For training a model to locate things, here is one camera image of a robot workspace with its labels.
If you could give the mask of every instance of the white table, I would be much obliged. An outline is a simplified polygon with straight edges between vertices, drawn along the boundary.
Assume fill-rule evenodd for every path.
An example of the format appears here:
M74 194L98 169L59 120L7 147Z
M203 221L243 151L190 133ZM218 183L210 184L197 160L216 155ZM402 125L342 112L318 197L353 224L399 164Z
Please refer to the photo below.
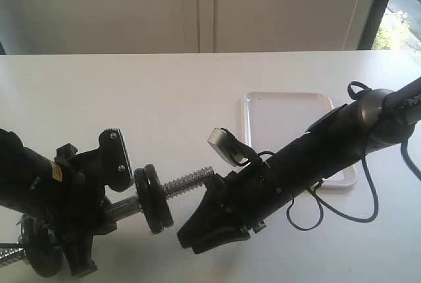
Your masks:
M207 138L217 126L242 136L247 92L309 91L350 102L351 80L396 90L419 75L409 58L387 51L0 57L0 127L49 158L67 142L80 151L96 148L103 129L119 127L134 167L153 163L167 182L209 165L220 174L230 170ZM415 160L421 157L417 142L420 131L410 142ZM175 225L162 234L150 236L139 214L96 237L99 270L84 282L419 282L421 183L398 147L369 156L368 165L380 198L371 224L326 211L319 228L299 232L283 207L248 242L194 255L180 247L176 232L199 204L202 188L170 201ZM360 178L350 192L321 194L343 211L368 216L372 198L357 168ZM108 194L117 200L134 189ZM297 222L305 226L318 218L307 194L296 205ZM19 214L1 209L0 216L1 241L15 241ZM50 282L75 282L68 275L65 267ZM0 279L44 282L21 262L1 269Z

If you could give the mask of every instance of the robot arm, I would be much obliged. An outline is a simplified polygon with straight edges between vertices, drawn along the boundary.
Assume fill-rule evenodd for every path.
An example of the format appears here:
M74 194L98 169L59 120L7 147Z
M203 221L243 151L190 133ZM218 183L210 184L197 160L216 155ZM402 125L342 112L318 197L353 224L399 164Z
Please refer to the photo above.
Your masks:
M212 147L231 165L245 168L225 177L205 168L163 186L153 165L132 173L119 130L103 132L93 151L76 154L75 147L63 146L54 162L23 147L12 132L0 132L0 205L24 213L22 238L0 245L9 248L0 253L0 264L26 256L38 274L52 276L64 254L72 275L87 275L96 270L93 236L116 230L118 220L138 212L157 234L173 225L167 199L202 184L207 188L202 202L178 232L182 247L202 253L249 239L250 229L259 232L267 216L315 183L364 161L366 154L406 146L421 119L421 78L396 92L354 83L362 87L355 93L351 85L354 102L323 116L276 153L256 153L229 131L215 129ZM263 161L263 154L271 157ZM133 183L137 196L117 203L105 196L105 186L121 192ZM375 217L376 211L364 221Z

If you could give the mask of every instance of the black disc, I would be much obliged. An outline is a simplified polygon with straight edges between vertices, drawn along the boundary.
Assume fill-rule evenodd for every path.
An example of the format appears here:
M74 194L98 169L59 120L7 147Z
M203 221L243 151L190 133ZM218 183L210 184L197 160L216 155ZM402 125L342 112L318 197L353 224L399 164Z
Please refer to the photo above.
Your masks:
M149 194L149 188L145 171L142 168L134 171L134 181L136 183L137 195L139 202L145 215L147 224L152 231L152 234L158 234L164 230L158 210L153 203Z
M162 225L164 227L171 227L174 225L174 220L172 219L170 207L166 201L164 190L159 182L157 171L153 165L146 165L144 170L146 179L149 182L149 192L151 194L152 201L158 210Z
M48 228L44 223L30 217L22 218L22 242L26 258L40 276L49 278L56 275L63 262L61 247L53 247Z

